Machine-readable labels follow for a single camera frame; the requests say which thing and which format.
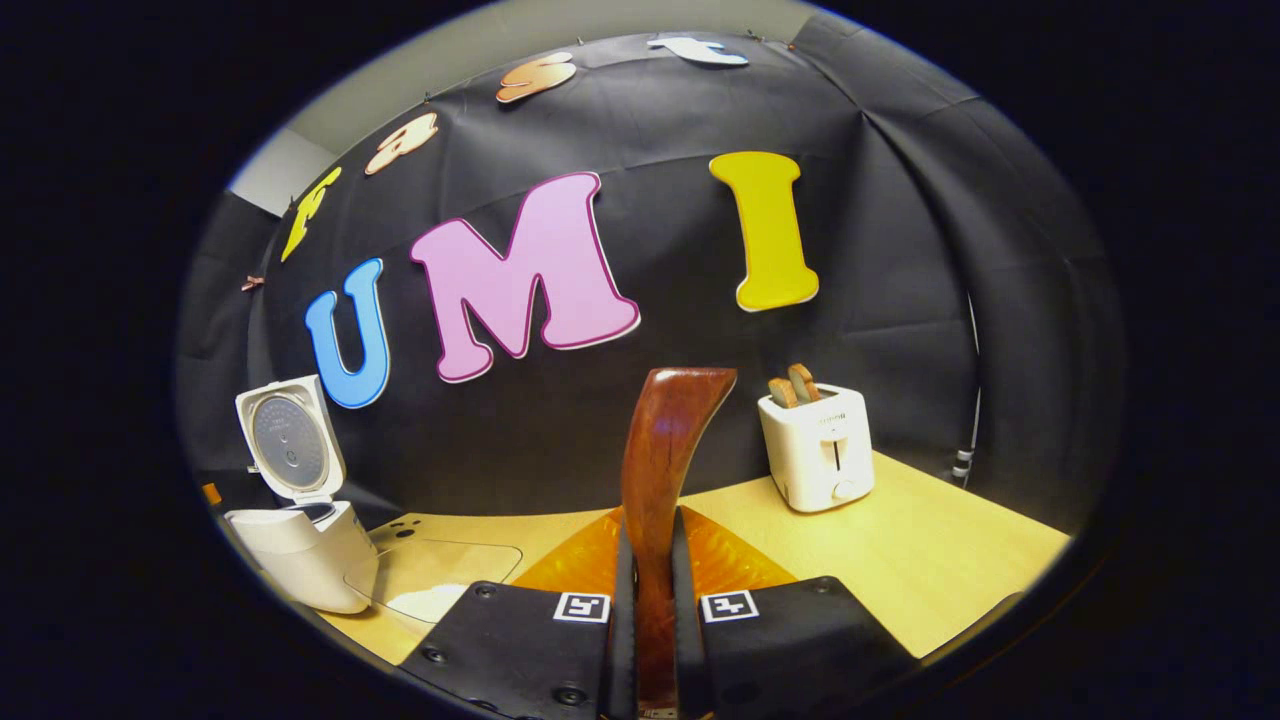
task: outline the pink letter m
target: pink letter m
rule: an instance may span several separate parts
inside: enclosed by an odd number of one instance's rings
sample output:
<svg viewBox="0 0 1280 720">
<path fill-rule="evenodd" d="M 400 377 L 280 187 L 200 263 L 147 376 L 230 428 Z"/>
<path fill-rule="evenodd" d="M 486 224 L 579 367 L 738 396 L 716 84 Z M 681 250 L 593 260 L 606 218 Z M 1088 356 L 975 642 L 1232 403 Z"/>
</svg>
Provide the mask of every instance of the pink letter m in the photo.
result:
<svg viewBox="0 0 1280 720">
<path fill-rule="evenodd" d="M 550 347 L 598 345 L 640 324 L 640 307 L 614 287 L 595 232 L 591 199 L 599 188 L 595 173 L 535 186 L 516 215 L 506 258 L 461 218 L 413 243 L 410 256 L 426 270 L 440 331 L 440 379 L 461 383 L 493 366 L 493 351 L 476 342 L 467 310 L 508 355 L 524 357 L 539 283 L 547 300 L 543 342 Z"/>
</svg>

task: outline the wooden spatula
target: wooden spatula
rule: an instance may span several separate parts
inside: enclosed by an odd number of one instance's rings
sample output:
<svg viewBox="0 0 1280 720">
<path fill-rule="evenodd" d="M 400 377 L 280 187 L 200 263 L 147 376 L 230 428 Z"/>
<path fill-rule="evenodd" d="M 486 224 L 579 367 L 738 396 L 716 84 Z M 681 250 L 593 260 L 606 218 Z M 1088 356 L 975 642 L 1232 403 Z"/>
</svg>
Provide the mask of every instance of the wooden spatula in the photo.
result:
<svg viewBox="0 0 1280 720">
<path fill-rule="evenodd" d="M 640 391 L 622 455 L 622 511 L 636 562 L 636 700 L 676 707 L 671 533 L 689 461 L 737 370 L 663 368 Z"/>
</svg>

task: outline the letter i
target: letter i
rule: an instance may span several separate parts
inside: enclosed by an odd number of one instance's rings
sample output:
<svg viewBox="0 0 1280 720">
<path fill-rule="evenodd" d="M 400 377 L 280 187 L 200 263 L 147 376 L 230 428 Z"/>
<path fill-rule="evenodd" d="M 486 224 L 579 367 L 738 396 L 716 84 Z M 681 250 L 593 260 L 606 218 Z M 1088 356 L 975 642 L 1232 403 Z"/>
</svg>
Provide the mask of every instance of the letter i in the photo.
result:
<svg viewBox="0 0 1280 720">
<path fill-rule="evenodd" d="M 818 295 L 818 273 L 804 264 L 791 196 L 800 165 L 773 152 L 748 151 L 714 158 L 710 172 L 733 191 L 742 223 L 746 278 L 737 286 L 739 307 L 758 313 Z"/>
</svg>

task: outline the table surface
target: table surface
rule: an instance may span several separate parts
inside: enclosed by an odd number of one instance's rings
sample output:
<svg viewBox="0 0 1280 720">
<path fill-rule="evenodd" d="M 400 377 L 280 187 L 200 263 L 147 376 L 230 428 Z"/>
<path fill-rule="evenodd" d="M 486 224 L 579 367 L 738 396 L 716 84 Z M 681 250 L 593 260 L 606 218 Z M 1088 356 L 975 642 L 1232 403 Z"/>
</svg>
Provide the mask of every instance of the table surface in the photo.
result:
<svg viewBox="0 0 1280 720">
<path fill-rule="evenodd" d="M 840 578 L 916 657 L 954 638 L 1009 594 L 1030 587 L 1071 539 L 878 452 L 872 462 L 876 487 L 870 493 L 823 512 L 791 510 L 769 477 L 681 497 L 680 502 L 755 546 L 796 578 Z M 410 512 L 369 533 L 387 552 L 383 557 L 394 559 L 384 561 L 380 591 L 385 593 L 392 583 L 398 593 L 442 583 L 518 578 L 609 510 L 516 516 Z M 412 537 L 397 537 L 406 529 L 413 529 Z M 424 539 L 483 547 L 462 548 L 447 557 L 435 552 L 428 559 L 433 548 L 444 546 L 420 542 Z M 412 577 L 407 577 L 408 570 L 397 573 L 401 568 L 412 568 Z M 383 600 L 393 594 L 385 593 Z M 376 603 L 356 615 L 317 614 L 397 665 L 431 626 L 404 621 Z"/>
</svg>

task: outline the blue letter u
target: blue letter u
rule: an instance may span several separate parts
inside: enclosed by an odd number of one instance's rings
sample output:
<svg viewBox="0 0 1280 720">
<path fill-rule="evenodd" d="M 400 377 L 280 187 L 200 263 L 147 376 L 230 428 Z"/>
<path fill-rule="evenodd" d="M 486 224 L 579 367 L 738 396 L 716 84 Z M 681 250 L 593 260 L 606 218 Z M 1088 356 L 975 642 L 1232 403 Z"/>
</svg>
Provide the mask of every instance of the blue letter u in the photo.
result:
<svg viewBox="0 0 1280 720">
<path fill-rule="evenodd" d="M 338 334 L 333 327 L 333 309 L 338 293 L 329 291 L 311 301 L 306 323 L 311 331 L 311 345 L 320 368 L 320 380 L 334 402 L 343 407 L 364 407 L 378 400 L 387 387 L 392 360 L 387 351 L 387 332 L 383 329 L 383 311 L 378 305 L 378 275 L 383 274 L 380 258 L 366 260 L 347 274 L 342 290 L 356 301 L 356 324 L 360 342 L 365 346 L 365 364 L 352 373 L 342 364 Z"/>
</svg>

